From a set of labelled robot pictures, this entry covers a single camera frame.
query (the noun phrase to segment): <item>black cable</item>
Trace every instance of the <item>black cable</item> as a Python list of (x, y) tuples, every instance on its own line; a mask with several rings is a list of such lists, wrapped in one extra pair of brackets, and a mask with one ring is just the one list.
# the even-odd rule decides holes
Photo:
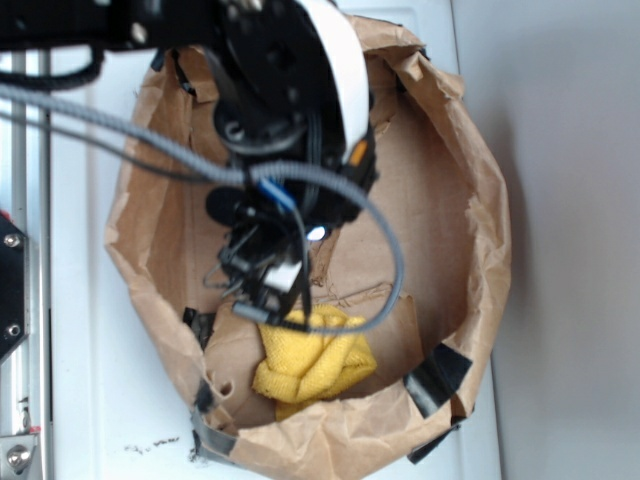
[(298, 227), (298, 234), (300, 235), (300, 254), (302, 256), (302, 286), (300, 288), (300, 295), (302, 297), (302, 311), (304, 312), (304, 325), (306, 329), (309, 328), (309, 316), (311, 315), (311, 285), (309, 284), (309, 244), (307, 242), (307, 235), (304, 229), (304, 221), (300, 215), (300, 211), (294, 208), (291, 215), (296, 221)]
[(176, 159), (186, 167), (201, 173), (203, 176), (210, 178), (217, 183), (243, 185), (250, 181), (257, 185), (260, 181), (269, 178), (313, 183), (321, 188), (335, 192), (360, 208), (367, 210), (375, 220), (380, 231), (384, 234), (391, 254), (393, 255), (394, 279), (389, 297), (386, 299), (380, 311), (362, 325), (348, 328), (311, 327), (309, 329), (310, 332), (323, 335), (341, 335), (364, 332), (380, 324), (380, 322), (382, 322), (387, 315), (391, 313), (396, 301), (400, 297), (405, 275), (405, 266), (400, 242), (398, 242), (397, 237), (393, 233), (393, 228), (389, 222), (386, 220), (382, 212), (371, 202), (367, 193), (359, 188), (358, 185), (341, 175), (327, 171), (317, 165), (309, 165), (286, 160), (253, 165), (246, 171), (239, 170), (237, 168), (223, 168), (157, 132), (148, 130), (139, 125), (131, 124), (130, 122), (107, 115), (95, 109), (64, 101), (60, 98), (51, 97), (49, 95), (44, 95), (11, 85), (3, 85), (1, 83), (0, 98), (5, 98), (19, 103), (26, 103), (45, 110), (68, 115), (79, 120), (84, 120), (137, 138), (140, 141), (153, 145), (157, 150)]
[(101, 140), (98, 140), (97, 138), (90, 137), (80, 132), (75, 132), (73, 130), (68, 130), (66, 128), (53, 126), (47, 122), (40, 122), (37, 120), (30, 120), (27, 118), (18, 117), (16, 115), (2, 112), (2, 111), (0, 111), (0, 118), (4, 120), (8, 120), (10, 122), (18, 123), (20, 125), (28, 125), (30, 127), (38, 128), (46, 132), (50, 132), (50, 133), (53, 132), (59, 135), (63, 135), (65, 137), (73, 138), (74, 140), (78, 140), (80, 142), (88, 143), (90, 145), (93, 145), (94, 147), (100, 148), (101, 150), (104, 150), (112, 155), (115, 155), (116, 157), (119, 157), (122, 160), (125, 160), (142, 170), (153, 173), (155, 175), (160, 175), (162, 177), (169, 178), (171, 180), (177, 180), (180, 182), (188, 182), (188, 183), (211, 183), (211, 180), (207, 180), (205, 177), (201, 175), (188, 175), (188, 174), (176, 173), (169, 170), (165, 170), (160, 167), (156, 167), (155, 165), (150, 165), (146, 162), (143, 162), (142, 160), (139, 160), (135, 157), (132, 157), (131, 155), (128, 155), (127, 153), (123, 152), (119, 148), (116, 148), (112, 145), (109, 145), (106, 142), (103, 142)]
[(102, 62), (104, 62), (104, 52), (100, 48), (92, 47), (89, 63), (75, 72), (63, 75), (25, 75), (0, 72), (0, 82), (45, 92), (70, 90), (91, 83), (98, 78), (102, 70)]

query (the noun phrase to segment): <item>yellow towel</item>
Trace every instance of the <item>yellow towel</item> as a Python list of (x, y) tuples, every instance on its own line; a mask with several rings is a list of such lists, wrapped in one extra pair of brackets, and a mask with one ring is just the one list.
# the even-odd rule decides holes
[[(287, 320), (303, 323), (302, 311)], [(355, 327), (363, 317), (349, 317), (331, 305), (317, 305), (313, 327)], [(284, 420), (318, 400), (335, 397), (371, 375), (376, 361), (362, 334), (323, 336), (260, 325), (266, 358), (258, 365), (253, 389), (274, 398), (276, 420)]]

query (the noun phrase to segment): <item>gray wall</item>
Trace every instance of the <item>gray wall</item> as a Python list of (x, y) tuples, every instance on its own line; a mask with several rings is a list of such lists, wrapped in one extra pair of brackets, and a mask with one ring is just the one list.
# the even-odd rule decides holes
[(453, 7), (467, 105), (511, 195), (504, 478), (638, 478), (640, 2)]

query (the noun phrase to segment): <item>paper bag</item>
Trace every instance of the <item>paper bag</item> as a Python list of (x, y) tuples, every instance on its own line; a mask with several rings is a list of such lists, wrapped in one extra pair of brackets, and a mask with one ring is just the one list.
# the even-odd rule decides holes
[[(225, 234), (205, 213), (212, 185), (125, 165), (106, 232), (169, 379), (192, 411), (203, 392), (213, 399), (214, 408), (194, 415), (202, 452), (279, 479), (362, 478), (468, 417), (510, 284), (506, 188), (462, 103), (462, 80), (438, 71), (404, 28), (351, 21), (375, 95), (380, 179), (371, 198), (400, 239), (407, 267), (396, 309), (368, 333), (377, 375), (340, 399), (274, 421), (272, 401), (250, 388), (264, 356), (256, 326), (202, 286)], [(182, 49), (146, 76), (134, 121), (224, 164), (211, 125), (216, 99), (202, 55)], [(136, 141), (127, 150), (182, 171)], [(353, 314), (377, 311), (392, 261), (371, 219), (360, 215), (313, 255), (316, 301)], [(217, 312), (204, 351), (181, 321), (186, 307)]]

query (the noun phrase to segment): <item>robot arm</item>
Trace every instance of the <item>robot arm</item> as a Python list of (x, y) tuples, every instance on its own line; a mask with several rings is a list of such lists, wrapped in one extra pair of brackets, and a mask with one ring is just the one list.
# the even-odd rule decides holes
[[(73, 87), (99, 74), (104, 50), (199, 44), (220, 92), (213, 124), (230, 166), (295, 160), (344, 176), (365, 191), (375, 179), (363, 55), (351, 26), (327, 0), (0, 4), (0, 49), (74, 44), (88, 44), (94, 53), (93, 64), (80, 74), (5, 75), (0, 81), (44, 90)], [(310, 311), (307, 234), (338, 228), (354, 220), (359, 208), (328, 190), (274, 178), (243, 190), (214, 189), (207, 211), (231, 227), (213, 269), (227, 281), (214, 286), (237, 295), (236, 313), (298, 328), (284, 317), (299, 294)]]

